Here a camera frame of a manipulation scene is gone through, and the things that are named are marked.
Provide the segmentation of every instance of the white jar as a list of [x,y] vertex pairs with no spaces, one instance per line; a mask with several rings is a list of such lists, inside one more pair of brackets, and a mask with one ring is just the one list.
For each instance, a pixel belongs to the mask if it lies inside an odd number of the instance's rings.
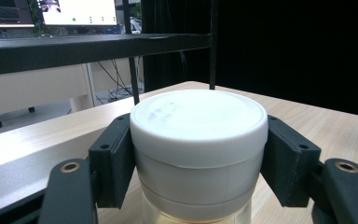
[[210,90],[156,95],[131,111],[131,137],[145,198],[166,217],[215,222],[244,208],[250,216],[268,137],[256,101]]

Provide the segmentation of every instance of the white lid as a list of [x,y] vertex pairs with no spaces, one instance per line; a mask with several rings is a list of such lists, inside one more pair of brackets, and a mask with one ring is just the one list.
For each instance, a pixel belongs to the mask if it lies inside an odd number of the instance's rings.
[[247,97],[224,91],[172,91],[131,111],[132,142],[168,164],[211,168],[235,164],[263,150],[267,113]]

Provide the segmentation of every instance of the black shelf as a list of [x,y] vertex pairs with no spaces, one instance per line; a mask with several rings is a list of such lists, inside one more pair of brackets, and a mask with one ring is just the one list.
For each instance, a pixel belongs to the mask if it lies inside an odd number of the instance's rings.
[[210,46],[210,35],[187,34],[0,39],[0,74]]

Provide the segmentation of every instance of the monitor screen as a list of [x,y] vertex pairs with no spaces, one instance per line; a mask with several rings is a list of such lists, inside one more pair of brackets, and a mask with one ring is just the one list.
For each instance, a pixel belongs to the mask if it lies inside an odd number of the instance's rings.
[[0,28],[34,27],[27,0],[0,0]]
[[115,0],[36,0],[43,25],[117,25]]

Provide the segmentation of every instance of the table surface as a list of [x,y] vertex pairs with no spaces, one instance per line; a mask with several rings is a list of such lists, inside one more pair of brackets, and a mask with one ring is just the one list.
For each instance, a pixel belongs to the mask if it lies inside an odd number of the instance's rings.
[[[185,82],[141,95],[141,101],[165,91],[208,89]],[[358,116],[312,105],[289,102],[245,91],[216,87],[247,96],[267,112],[307,137],[322,149],[321,161],[341,158],[358,163]],[[101,105],[57,119],[0,133],[0,208],[46,187],[48,174],[58,162],[86,158],[88,149],[117,116],[131,112],[133,100]],[[124,205],[99,209],[100,223],[142,223],[141,189],[136,172]],[[253,223],[312,223],[307,208],[283,208],[262,176],[252,202]]]

